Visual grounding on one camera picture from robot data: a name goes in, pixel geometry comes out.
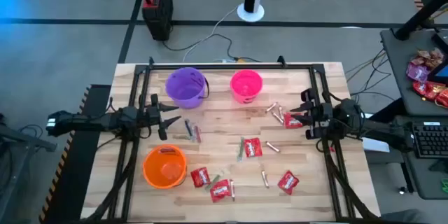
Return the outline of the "white box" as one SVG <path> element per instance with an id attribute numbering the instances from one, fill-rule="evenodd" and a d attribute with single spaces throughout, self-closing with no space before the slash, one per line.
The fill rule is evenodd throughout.
<path id="1" fill-rule="evenodd" d="M 370 139 L 363 137 L 363 149 L 365 151 L 377 151 L 377 152 L 383 152 L 383 153 L 389 153 L 390 147 L 386 142 L 378 141 L 375 139 Z"/>

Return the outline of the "pink halloween bucket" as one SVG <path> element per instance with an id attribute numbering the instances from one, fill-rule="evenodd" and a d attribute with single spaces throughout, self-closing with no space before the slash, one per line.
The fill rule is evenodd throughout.
<path id="1" fill-rule="evenodd" d="M 249 104 L 263 88 L 263 79 L 257 71 L 245 69 L 236 72 L 230 80 L 234 99 L 241 104 Z"/>

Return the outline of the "red candy bag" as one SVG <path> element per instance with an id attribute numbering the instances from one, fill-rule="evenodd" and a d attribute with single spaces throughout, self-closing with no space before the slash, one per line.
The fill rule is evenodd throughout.
<path id="1" fill-rule="evenodd" d="M 448 87 L 445 85 L 430 81 L 425 83 L 414 81 L 412 87 L 422 100 L 448 109 Z"/>

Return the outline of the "black monitor stand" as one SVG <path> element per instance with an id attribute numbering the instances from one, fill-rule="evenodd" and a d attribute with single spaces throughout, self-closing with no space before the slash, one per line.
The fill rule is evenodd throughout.
<path id="1" fill-rule="evenodd" d="M 448 0 L 431 0 L 412 16 L 401 28 L 394 31 L 394 36 L 401 41 L 407 40 L 418 26 L 421 26 L 432 14 L 439 10 Z"/>

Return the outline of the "red Skittles pack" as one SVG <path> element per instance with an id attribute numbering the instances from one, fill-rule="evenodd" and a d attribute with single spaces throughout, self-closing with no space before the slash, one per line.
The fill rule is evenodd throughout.
<path id="1" fill-rule="evenodd" d="M 230 182 L 227 179 L 218 181 L 210 189 L 210 196 L 213 203 L 231 195 Z"/>
<path id="2" fill-rule="evenodd" d="M 294 187 L 296 187 L 299 182 L 299 179 L 294 176 L 290 170 L 287 170 L 277 183 L 277 186 L 287 195 L 292 195 Z"/>
<path id="3" fill-rule="evenodd" d="M 286 129 L 297 129 L 303 127 L 302 122 L 294 118 L 294 115 L 294 113 L 284 114 L 284 126 Z"/>
<path id="4" fill-rule="evenodd" d="M 259 138 L 245 139 L 244 150 L 248 158 L 260 157 L 263 155 L 263 150 Z"/>
<path id="5" fill-rule="evenodd" d="M 201 188 L 202 186 L 209 185 L 211 183 L 206 167 L 193 170 L 190 175 L 196 188 Z"/>

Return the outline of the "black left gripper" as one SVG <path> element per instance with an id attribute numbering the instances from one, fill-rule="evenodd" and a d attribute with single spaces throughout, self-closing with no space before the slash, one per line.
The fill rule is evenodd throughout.
<path id="1" fill-rule="evenodd" d="M 151 126 L 158 125 L 158 135 L 161 140 L 167 140 L 166 129 L 176 122 L 181 117 L 178 115 L 170 119 L 162 119 L 161 112 L 168 112 L 178 109 L 178 106 L 165 105 L 158 100 L 157 94 L 152 94 L 150 96 L 150 104 L 144 107 L 143 112 L 138 119 L 138 128 L 149 129 L 149 134 L 151 134 Z"/>

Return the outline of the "black and red case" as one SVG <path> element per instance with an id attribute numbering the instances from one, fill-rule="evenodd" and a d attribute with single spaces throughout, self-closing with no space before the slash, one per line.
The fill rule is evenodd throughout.
<path id="1" fill-rule="evenodd" d="M 143 0 L 143 20 L 155 41 L 167 41 L 172 28 L 173 0 Z"/>

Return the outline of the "purple candy bag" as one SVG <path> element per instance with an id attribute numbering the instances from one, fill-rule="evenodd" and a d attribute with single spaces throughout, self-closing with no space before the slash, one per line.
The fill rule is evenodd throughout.
<path id="1" fill-rule="evenodd" d="M 424 83 L 428 79 L 430 71 L 424 65 L 416 65 L 410 62 L 407 66 L 406 75 L 414 81 Z"/>

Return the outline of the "dark grey side desk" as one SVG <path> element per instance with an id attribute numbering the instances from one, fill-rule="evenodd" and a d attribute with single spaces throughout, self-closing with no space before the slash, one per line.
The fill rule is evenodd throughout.
<path id="1" fill-rule="evenodd" d="M 448 130 L 448 108 L 423 101 L 412 90 L 412 82 L 406 76 L 407 65 L 418 49 L 437 47 L 432 40 L 434 34 L 434 31 L 416 31 L 407 40 L 400 41 L 391 31 L 381 32 L 383 46 L 401 95 L 398 101 L 404 106 L 404 115 L 400 119 L 410 127 L 407 141 L 413 145 L 417 143 L 415 129 Z M 424 200 L 448 200 L 448 191 L 442 189 L 444 183 L 448 183 L 448 173 L 430 170 L 430 166 L 439 159 L 419 157 L 416 150 L 404 156 L 412 184 Z"/>

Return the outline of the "grey equipment stand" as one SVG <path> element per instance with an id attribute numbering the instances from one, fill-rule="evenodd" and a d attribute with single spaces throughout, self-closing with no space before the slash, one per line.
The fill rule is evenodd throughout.
<path id="1" fill-rule="evenodd" d="M 0 224 L 7 224 L 13 213 L 20 181 L 34 154 L 56 150 L 57 144 L 41 139 L 42 134 L 38 125 L 12 129 L 0 113 Z"/>

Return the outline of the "orange halloween bucket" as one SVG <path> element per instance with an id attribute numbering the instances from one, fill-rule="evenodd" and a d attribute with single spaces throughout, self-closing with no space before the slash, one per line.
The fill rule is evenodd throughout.
<path id="1" fill-rule="evenodd" d="M 178 146 L 156 146 L 145 157 L 142 171 L 146 182 L 154 188 L 174 188 L 187 176 L 186 156 Z"/>

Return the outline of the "black aluminium table frame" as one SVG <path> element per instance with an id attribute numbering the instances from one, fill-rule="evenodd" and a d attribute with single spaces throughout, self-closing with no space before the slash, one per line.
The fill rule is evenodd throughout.
<path id="1" fill-rule="evenodd" d="M 181 116 L 167 129 L 167 144 L 178 146 L 186 156 L 187 169 L 206 167 L 210 177 L 234 181 L 235 202 L 225 197 L 213 203 L 210 193 L 196 188 L 190 176 L 171 189 L 156 189 L 143 175 L 142 164 L 147 154 L 162 144 L 156 129 L 144 130 L 136 150 L 136 168 L 130 187 L 121 189 L 129 195 L 127 220 L 131 223 L 159 222 L 258 222 L 258 221 L 333 221 L 336 206 L 330 194 L 330 183 L 324 156 L 316 142 L 305 137 L 305 130 L 286 129 L 265 110 L 274 102 L 284 109 L 300 105 L 303 90 L 315 85 L 328 88 L 339 98 L 347 98 L 349 90 L 342 65 L 325 64 L 325 73 L 308 69 L 282 68 L 279 64 L 259 64 L 255 69 L 263 86 L 250 104 L 236 102 L 230 91 L 230 79 L 240 64 L 200 64 L 199 70 L 209 82 L 210 95 L 194 109 L 166 112 L 164 118 Z M 193 129 L 191 140 L 174 139 L 173 134 L 188 135 L 184 120 Z M 194 126 L 202 138 L 196 142 Z M 259 138 L 262 156 L 237 161 L 239 142 Z M 276 153 L 266 141 L 281 152 Z M 263 183 L 265 170 L 269 188 Z M 290 170 L 299 179 L 292 195 L 277 186 Z"/>

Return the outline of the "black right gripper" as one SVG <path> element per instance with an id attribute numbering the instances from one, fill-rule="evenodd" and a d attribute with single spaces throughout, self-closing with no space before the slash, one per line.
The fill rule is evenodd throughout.
<path id="1" fill-rule="evenodd" d="M 328 124 L 333 118 L 333 107 L 329 103 L 317 104 L 313 91 L 312 88 L 303 91 L 301 93 L 303 103 L 298 108 L 291 109 L 290 112 L 304 111 L 304 115 L 295 113 L 291 117 L 302 125 L 310 126 L 305 133 L 307 139 L 320 139 L 327 135 Z"/>

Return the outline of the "brown candy bag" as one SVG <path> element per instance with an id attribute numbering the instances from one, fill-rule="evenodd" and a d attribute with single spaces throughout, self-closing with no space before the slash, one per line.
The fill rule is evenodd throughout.
<path id="1" fill-rule="evenodd" d="M 417 50 L 416 56 L 410 61 L 416 66 L 424 66 L 429 70 L 434 70 L 443 63 L 445 55 L 438 48 L 433 50 Z"/>

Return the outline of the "monitor with blue screen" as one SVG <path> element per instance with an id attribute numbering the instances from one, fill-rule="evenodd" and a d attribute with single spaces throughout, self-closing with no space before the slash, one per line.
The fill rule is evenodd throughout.
<path id="1" fill-rule="evenodd" d="M 444 56 L 442 59 L 435 59 L 431 66 L 432 69 L 427 80 L 448 86 L 448 56 Z"/>

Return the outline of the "black keyboard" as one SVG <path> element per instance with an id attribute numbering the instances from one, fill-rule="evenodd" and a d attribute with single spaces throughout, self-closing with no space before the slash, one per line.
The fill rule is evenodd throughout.
<path id="1" fill-rule="evenodd" d="M 413 123 L 411 138 L 418 158 L 448 158 L 448 125 L 441 122 Z"/>

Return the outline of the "purple halloween bucket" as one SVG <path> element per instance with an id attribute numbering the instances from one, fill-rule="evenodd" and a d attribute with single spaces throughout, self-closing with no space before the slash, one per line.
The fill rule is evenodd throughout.
<path id="1" fill-rule="evenodd" d="M 182 109 L 193 109 L 209 97 L 209 82 L 196 68 L 183 67 L 171 73 L 165 90 L 175 105 Z"/>

